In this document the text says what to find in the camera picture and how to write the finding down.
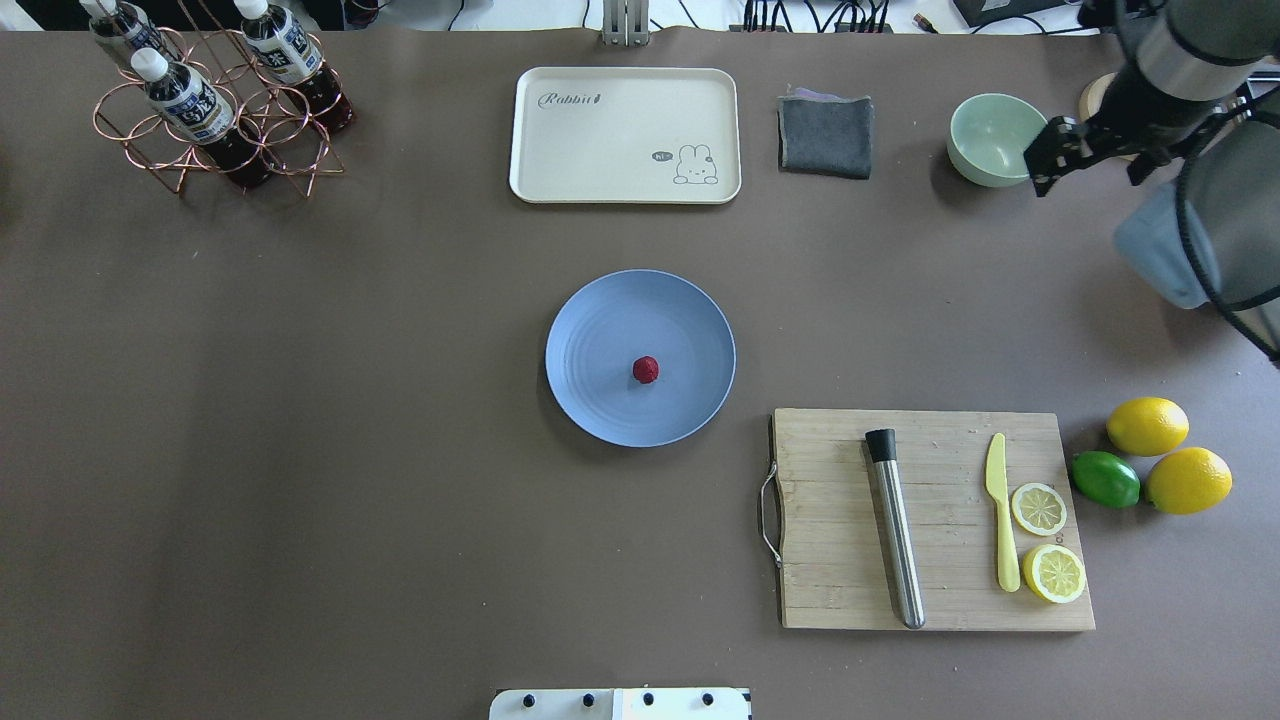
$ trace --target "black cap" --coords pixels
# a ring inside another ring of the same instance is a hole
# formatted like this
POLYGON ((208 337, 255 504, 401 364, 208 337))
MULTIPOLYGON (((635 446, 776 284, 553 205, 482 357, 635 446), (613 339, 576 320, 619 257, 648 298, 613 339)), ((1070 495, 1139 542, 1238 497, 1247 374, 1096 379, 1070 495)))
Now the black cap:
POLYGON ((867 447, 872 451, 872 462, 897 460, 897 443, 893 438, 893 428, 867 433, 867 447))

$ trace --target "stainless steel muddler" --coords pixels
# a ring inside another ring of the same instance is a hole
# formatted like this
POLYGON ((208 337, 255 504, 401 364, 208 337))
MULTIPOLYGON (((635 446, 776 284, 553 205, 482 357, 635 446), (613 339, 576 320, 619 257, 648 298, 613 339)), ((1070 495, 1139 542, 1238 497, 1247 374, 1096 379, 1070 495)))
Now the stainless steel muddler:
POLYGON ((881 507, 888 524, 890 555, 893 559, 893 582, 902 624, 913 630, 924 626, 924 598, 915 574, 915 552, 911 550, 911 528, 906 523, 902 480, 897 474, 897 443, 892 428, 867 433, 872 468, 879 483, 881 507))

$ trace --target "green bowl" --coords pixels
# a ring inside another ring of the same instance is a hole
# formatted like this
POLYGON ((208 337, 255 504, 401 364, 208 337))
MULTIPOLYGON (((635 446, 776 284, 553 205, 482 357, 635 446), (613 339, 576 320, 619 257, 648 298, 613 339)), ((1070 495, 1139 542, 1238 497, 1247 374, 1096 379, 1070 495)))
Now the green bowl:
POLYGON ((960 174, 984 187, 1009 187, 1029 176, 1023 151, 1044 129, 1044 115, 1011 95, 988 92, 951 114, 947 156, 960 174))

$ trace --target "plastic bottle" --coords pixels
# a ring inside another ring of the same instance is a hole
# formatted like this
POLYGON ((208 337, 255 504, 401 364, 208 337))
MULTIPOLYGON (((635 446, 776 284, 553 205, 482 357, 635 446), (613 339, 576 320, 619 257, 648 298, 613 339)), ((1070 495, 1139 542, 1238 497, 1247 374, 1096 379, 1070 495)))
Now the plastic bottle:
POLYGON ((131 64, 146 83, 151 106, 179 136, 195 142, 227 179, 256 187, 271 178, 261 147, 246 140, 257 141, 257 131, 242 119, 237 132, 236 111, 200 72, 170 63, 151 47, 134 53, 131 64))
POLYGON ((172 61, 180 59, 142 8, 116 0, 81 0, 81 6, 88 13, 93 40, 122 70, 132 72, 129 59, 143 47, 151 47, 172 61))
POLYGON ((356 113, 342 94, 338 76, 324 61, 320 49, 311 42, 293 13, 266 0, 236 0, 236 8, 244 15, 241 23, 244 41, 266 72, 306 97, 302 102, 292 92, 284 94, 298 111, 305 113, 310 108, 316 122, 330 135, 351 124, 356 113))

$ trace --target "lemon slice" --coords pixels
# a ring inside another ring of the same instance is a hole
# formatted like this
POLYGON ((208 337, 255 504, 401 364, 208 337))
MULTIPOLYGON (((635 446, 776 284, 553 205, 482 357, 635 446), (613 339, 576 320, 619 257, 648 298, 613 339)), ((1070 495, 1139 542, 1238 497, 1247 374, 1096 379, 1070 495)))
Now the lemon slice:
POLYGON ((1023 556, 1023 578, 1050 602, 1071 602, 1084 592, 1084 562, 1060 544, 1041 544, 1023 556))
POLYGON ((1066 525, 1066 503, 1057 491, 1044 483, 1027 483, 1014 492, 1010 501, 1014 520, 1036 536, 1053 536, 1066 525))

